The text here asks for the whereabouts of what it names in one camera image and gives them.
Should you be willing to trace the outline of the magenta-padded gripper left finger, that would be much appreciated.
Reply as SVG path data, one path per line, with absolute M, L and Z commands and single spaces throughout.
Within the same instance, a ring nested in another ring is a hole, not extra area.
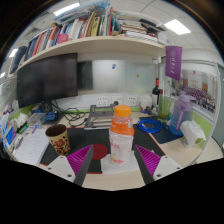
M 47 166 L 46 170 L 81 186 L 85 180 L 93 154 L 93 146 L 86 146 L 69 156 L 58 156 Z

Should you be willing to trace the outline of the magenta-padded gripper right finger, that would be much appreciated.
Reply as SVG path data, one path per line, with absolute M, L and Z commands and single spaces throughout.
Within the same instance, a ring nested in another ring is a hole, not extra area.
M 139 145 L 134 146 L 134 155 L 145 184 L 160 180 L 182 169 L 182 167 L 169 156 L 159 156 L 155 152 Z

